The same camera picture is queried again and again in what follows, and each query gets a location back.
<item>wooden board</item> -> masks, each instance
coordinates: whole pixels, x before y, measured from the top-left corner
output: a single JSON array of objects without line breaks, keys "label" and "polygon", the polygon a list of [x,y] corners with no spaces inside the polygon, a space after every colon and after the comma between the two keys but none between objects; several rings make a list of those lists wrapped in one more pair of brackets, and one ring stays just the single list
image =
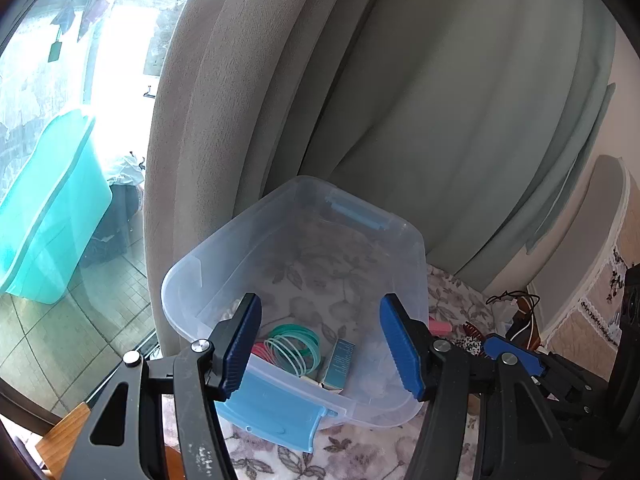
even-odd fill
[{"label": "wooden board", "polygon": [[[63,418],[49,431],[42,440],[36,444],[36,450],[42,457],[53,478],[59,479],[65,468],[66,460],[76,443],[76,439],[82,430],[91,411],[83,402]],[[166,468],[170,480],[184,480],[182,457],[172,447],[165,446]]]}]

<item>teal bathtub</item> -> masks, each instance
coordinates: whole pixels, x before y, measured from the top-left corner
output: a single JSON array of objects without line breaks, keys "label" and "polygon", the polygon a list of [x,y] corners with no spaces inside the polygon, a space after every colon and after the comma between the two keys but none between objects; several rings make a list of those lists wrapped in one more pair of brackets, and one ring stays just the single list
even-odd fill
[{"label": "teal bathtub", "polygon": [[0,203],[0,292],[55,303],[111,202],[82,110],[55,117]]}]

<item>metal bolt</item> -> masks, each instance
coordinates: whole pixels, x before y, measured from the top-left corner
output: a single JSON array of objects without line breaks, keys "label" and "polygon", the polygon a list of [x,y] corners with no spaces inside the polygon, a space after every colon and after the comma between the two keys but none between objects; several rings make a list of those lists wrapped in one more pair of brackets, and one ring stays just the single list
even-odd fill
[{"label": "metal bolt", "polygon": [[433,342],[433,347],[438,351],[438,352],[448,352],[449,350],[451,350],[451,343],[449,341],[447,341],[446,339],[436,339],[436,341]]},{"label": "metal bolt", "polygon": [[135,366],[138,366],[141,357],[142,356],[140,355],[140,352],[138,352],[137,350],[129,350],[122,356],[122,360],[124,361],[124,364],[127,365],[127,367],[133,368]]},{"label": "metal bolt", "polygon": [[207,350],[209,350],[210,346],[211,346],[211,343],[209,342],[208,339],[198,339],[197,341],[194,341],[193,343],[191,343],[191,350],[200,354],[202,352],[206,352]]},{"label": "metal bolt", "polygon": [[513,366],[518,363],[518,358],[511,352],[505,352],[502,354],[502,362],[506,365]]}]

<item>beige wall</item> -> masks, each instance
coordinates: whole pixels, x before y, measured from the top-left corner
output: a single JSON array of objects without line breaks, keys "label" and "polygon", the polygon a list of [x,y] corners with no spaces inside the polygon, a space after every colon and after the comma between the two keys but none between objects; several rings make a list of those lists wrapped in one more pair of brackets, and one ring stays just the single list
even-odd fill
[{"label": "beige wall", "polygon": [[620,27],[616,30],[616,49],[609,81],[616,83],[616,91],[585,170],[556,225],[531,254],[522,248],[484,290],[485,294],[524,288],[535,277],[574,220],[599,155],[605,153],[622,157],[635,181],[640,182],[640,59]]}]

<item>curtain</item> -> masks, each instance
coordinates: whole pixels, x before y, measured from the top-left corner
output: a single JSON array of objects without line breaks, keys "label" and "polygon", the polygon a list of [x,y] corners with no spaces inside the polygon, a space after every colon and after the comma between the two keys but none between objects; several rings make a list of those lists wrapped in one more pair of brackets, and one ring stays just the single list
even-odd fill
[{"label": "curtain", "polygon": [[300,173],[405,218],[481,290],[573,190],[614,39],[600,0],[377,0]]}]

